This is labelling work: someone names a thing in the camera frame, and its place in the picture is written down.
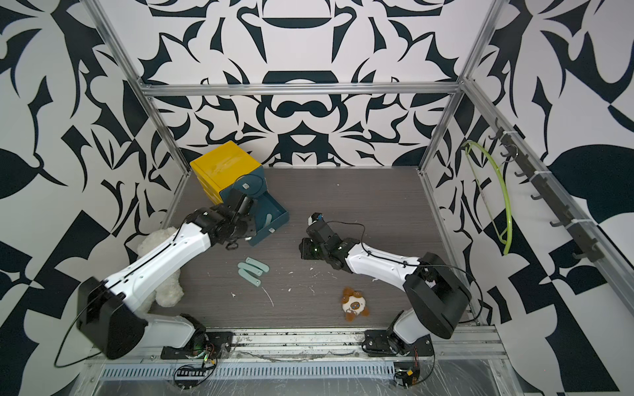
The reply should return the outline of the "teal drawer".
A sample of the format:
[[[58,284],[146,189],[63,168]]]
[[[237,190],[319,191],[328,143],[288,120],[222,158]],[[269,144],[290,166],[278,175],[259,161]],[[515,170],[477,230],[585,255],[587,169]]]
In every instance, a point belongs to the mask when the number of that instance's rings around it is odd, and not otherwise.
[[[225,201],[229,198],[230,192],[237,190],[251,198],[258,198],[267,192],[267,180],[264,175],[264,168],[257,167],[254,171],[238,177],[227,188],[221,192],[221,198]]]
[[[268,236],[274,234],[289,221],[288,211],[269,192],[265,192],[258,198],[251,198],[253,205],[249,214],[254,218],[256,234],[249,240],[249,245],[255,247]],[[265,220],[271,213],[272,223],[265,228]]]

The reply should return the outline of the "mint folding knife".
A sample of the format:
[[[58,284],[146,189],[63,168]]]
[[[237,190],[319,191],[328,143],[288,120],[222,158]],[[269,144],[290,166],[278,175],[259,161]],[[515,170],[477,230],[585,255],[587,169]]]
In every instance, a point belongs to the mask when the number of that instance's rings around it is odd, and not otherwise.
[[[251,272],[256,277],[261,277],[264,273],[263,270],[260,269],[259,267],[251,265],[251,264],[247,264],[246,262],[240,262],[238,264],[238,267],[239,269],[245,270],[246,272]]]
[[[260,262],[259,260],[253,259],[252,257],[247,257],[245,262],[249,265],[257,267],[262,272],[268,273],[270,271],[270,267],[267,264]]]
[[[260,287],[261,286],[261,280],[256,277],[255,275],[253,275],[252,273],[244,270],[244,269],[239,269],[238,271],[239,275],[244,279],[247,280],[249,283],[251,283],[252,285],[254,285],[255,287]]]
[[[268,213],[266,216],[265,224],[264,224],[265,228],[267,228],[272,223],[272,218],[273,218],[272,214]]]

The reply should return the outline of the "mint folding knife top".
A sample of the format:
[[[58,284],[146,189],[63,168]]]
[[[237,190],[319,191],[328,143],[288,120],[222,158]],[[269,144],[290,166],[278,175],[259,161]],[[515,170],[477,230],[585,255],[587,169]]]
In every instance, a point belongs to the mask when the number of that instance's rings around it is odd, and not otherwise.
[[[259,260],[253,259],[252,257],[247,257],[245,262],[249,265],[257,267],[262,272],[268,273],[270,271],[270,267],[267,264],[260,262]]]

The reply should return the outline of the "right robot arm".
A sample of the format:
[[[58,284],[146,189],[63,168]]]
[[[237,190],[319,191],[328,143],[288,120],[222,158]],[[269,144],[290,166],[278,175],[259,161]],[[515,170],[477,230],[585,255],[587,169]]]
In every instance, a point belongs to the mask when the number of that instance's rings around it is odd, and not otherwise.
[[[401,354],[420,339],[449,339],[471,302],[469,288],[436,254],[406,257],[370,247],[361,239],[344,239],[322,214],[308,220],[300,244],[304,260],[320,260],[333,269],[375,278],[403,291],[411,305],[386,330],[388,349]]]

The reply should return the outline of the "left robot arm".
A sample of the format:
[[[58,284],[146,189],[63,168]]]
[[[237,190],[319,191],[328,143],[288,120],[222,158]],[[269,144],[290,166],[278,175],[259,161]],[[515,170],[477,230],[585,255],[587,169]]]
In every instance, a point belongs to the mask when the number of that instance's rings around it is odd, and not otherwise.
[[[256,234],[254,198],[238,190],[229,200],[189,214],[182,225],[148,254],[110,275],[79,286],[77,328],[107,359],[146,347],[171,347],[198,358],[208,350],[206,331],[192,316],[140,311],[150,294],[194,257],[219,245],[237,248]]]

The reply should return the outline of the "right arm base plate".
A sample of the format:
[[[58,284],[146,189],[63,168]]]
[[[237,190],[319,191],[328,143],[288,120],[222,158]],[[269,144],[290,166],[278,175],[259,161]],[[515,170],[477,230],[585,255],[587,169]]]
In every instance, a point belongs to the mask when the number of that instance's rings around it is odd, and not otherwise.
[[[408,344],[396,336],[392,330],[366,330],[361,344],[362,350],[370,357],[428,357],[434,355],[431,337],[424,336],[415,343]]]

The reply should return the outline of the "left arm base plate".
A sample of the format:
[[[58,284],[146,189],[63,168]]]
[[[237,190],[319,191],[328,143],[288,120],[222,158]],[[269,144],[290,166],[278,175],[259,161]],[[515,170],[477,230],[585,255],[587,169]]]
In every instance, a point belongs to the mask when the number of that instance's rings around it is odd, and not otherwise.
[[[234,333],[226,331],[196,332],[182,348],[165,346],[160,358],[162,360],[220,358],[224,352],[231,351],[233,336]]]

